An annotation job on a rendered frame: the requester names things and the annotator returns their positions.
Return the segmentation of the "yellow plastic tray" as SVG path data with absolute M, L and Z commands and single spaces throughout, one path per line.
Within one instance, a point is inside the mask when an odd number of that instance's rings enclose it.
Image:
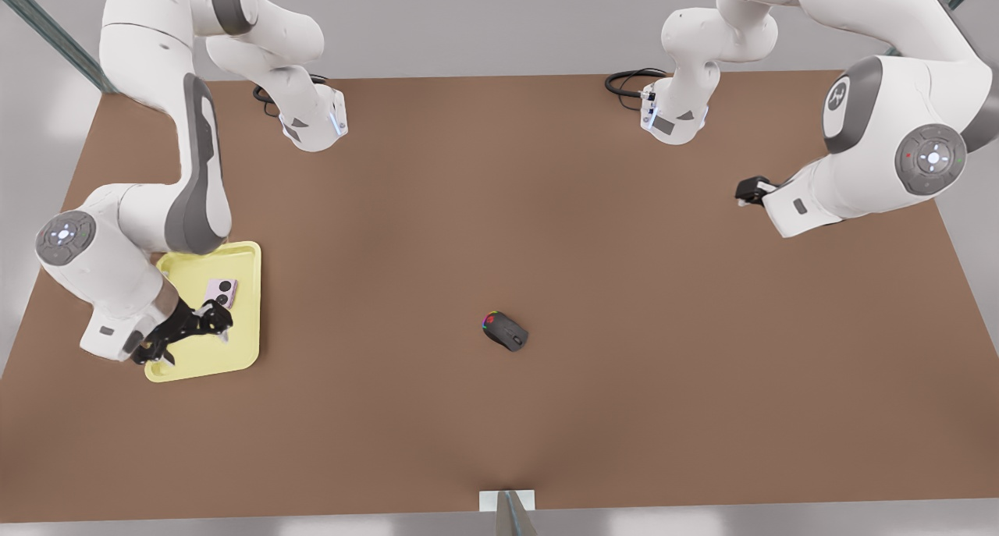
M 234 304 L 229 309 L 234 326 L 222 335 L 192 336 L 171 344 L 169 350 L 176 365 L 147 363 L 147 380 L 163 383 L 197 378 L 243 370 L 256 362 L 260 347 L 261 263 L 261 248 L 253 241 L 225 243 L 204 256 L 168 253 L 160 258 L 157 269 L 193 309 L 204 303 L 209 279 L 237 280 Z

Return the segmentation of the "black computer mouse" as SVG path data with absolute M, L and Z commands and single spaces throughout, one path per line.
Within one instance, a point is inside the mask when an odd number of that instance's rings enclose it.
M 482 330 L 486 337 L 510 352 L 520 351 L 527 344 L 528 331 L 503 312 L 489 312 L 482 319 Z

